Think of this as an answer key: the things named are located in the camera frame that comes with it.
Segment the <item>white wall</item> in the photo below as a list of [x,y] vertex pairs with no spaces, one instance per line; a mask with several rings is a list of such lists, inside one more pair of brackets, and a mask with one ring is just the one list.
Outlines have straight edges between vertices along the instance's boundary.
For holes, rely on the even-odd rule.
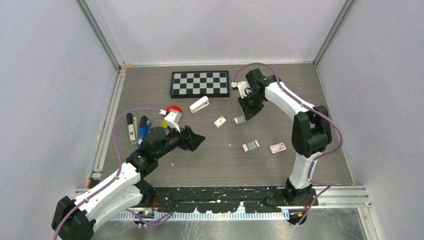
[[424,2],[357,1],[319,64],[343,152],[383,239],[422,239]]
[[116,71],[74,0],[1,1],[0,239],[48,240],[84,187]]
[[345,0],[89,0],[125,63],[312,62]]

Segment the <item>blue pen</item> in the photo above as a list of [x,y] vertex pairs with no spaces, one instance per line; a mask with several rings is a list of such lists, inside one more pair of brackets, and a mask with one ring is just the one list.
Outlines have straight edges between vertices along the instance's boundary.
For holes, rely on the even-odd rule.
[[139,147],[142,146],[142,142],[145,139],[147,128],[150,128],[150,121],[146,116],[142,116],[140,118],[140,129],[138,131],[138,141],[137,141],[137,146]]

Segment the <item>small box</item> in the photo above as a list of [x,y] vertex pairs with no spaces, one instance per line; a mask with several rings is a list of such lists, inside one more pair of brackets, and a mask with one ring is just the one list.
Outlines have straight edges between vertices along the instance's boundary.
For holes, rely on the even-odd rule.
[[221,116],[220,118],[218,118],[218,120],[216,120],[213,124],[215,124],[215,126],[217,128],[220,128],[227,120]]
[[275,144],[275,145],[272,145],[272,146],[269,146],[269,149],[271,150],[272,154],[281,153],[281,152],[284,152],[285,150],[287,150],[286,146],[282,142]]

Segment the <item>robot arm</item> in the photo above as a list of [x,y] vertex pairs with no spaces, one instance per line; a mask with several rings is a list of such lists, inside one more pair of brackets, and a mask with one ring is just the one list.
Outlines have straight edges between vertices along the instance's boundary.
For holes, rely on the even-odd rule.
[[295,101],[281,90],[274,75],[265,77],[258,68],[251,70],[245,77],[247,82],[233,82],[231,87],[240,93],[237,101],[247,121],[262,110],[264,101],[276,104],[293,121],[291,143],[296,150],[296,158],[293,171],[286,181],[284,203],[295,203],[297,199],[301,201],[312,189],[308,179],[308,175],[314,171],[312,169],[309,174],[311,162],[325,151],[326,146],[332,141],[330,124],[303,105],[314,108],[326,116],[328,110],[324,106],[315,107],[302,100],[281,82],[286,91],[299,100]]
[[[60,229],[59,236],[63,240],[91,239],[105,222],[125,209],[138,204],[149,205],[155,190],[144,178],[158,167],[158,159],[175,148],[194,151],[204,140],[204,136],[195,134],[189,126],[184,129],[171,128],[168,134],[163,127],[151,128],[142,146],[121,165],[118,178],[77,209]],[[68,196],[62,198],[57,203],[51,227],[56,230],[71,209],[104,187],[116,175],[117,172],[113,173],[73,200]]]

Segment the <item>checkered board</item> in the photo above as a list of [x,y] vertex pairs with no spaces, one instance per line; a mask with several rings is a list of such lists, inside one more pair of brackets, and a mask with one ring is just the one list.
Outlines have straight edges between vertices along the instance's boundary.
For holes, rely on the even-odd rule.
[[170,95],[172,99],[228,98],[230,79],[228,71],[173,72]]

